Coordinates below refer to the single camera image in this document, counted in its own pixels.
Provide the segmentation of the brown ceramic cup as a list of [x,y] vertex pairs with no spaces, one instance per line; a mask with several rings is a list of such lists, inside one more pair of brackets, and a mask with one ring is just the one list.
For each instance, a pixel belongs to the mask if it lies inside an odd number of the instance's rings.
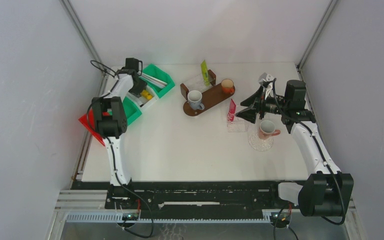
[[235,93],[234,82],[231,79],[223,79],[220,83],[221,90],[224,94],[232,95]]

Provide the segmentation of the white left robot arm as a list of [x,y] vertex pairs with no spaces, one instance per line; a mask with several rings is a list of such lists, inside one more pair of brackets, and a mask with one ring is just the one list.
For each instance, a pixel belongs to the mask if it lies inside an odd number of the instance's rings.
[[126,187],[132,177],[125,157],[125,133],[128,118],[123,100],[128,93],[140,97],[147,83],[140,79],[143,62],[129,57],[125,66],[114,73],[115,83],[108,93],[93,98],[90,108],[93,113],[94,131],[102,137],[107,150],[110,167],[110,184]]

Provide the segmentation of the green toothpaste tube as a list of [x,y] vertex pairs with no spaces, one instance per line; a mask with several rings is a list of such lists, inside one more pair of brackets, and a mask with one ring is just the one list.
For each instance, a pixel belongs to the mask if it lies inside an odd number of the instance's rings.
[[207,67],[207,63],[206,63],[205,60],[203,60],[201,62],[200,70],[201,70],[201,75],[202,75],[202,79],[203,79],[204,85],[208,87],[210,85],[210,77],[209,77],[209,74],[208,74],[208,67]]

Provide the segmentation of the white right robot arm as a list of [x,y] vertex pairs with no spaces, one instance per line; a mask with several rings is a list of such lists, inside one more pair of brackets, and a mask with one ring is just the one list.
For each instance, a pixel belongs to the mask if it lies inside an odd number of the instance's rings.
[[240,104],[236,113],[252,124],[265,114],[281,116],[281,122],[292,136],[309,176],[299,184],[283,181],[269,194],[269,203],[282,208],[288,202],[299,207],[305,217],[345,218],[351,199],[354,179],[344,173],[329,155],[318,130],[314,114],[306,108],[307,89],[301,80],[289,80],[284,95],[277,95],[276,80],[260,80],[259,89]]

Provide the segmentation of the pink printed white mug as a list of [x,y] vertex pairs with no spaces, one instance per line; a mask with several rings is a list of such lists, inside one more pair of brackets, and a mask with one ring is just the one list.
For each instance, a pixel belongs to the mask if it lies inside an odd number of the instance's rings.
[[278,136],[281,133],[275,124],[270,120],[263,120],[258,126],[257,136],[261,140],[266,140],[270,137]]

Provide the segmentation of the pink toothpaste tube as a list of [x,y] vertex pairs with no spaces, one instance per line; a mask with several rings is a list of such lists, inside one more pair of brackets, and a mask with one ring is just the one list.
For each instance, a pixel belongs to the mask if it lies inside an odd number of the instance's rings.
[[229,103],[229,109],[228,109],[228,113],[227,113],[227,121],[228,122],[233,122],[234,119],[235,119],[235,114],[236,114],[236,103],[234,102],[233,99],[230,100],[230,103]]

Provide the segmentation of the grey handled white mug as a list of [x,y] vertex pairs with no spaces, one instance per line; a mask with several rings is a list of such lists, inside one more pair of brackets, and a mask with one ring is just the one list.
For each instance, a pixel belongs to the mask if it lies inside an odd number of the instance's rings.
[[204,110],[205,106],[202,103],[203,95],[198,90],[191,90],[187,94],[187,102],[193,110]]

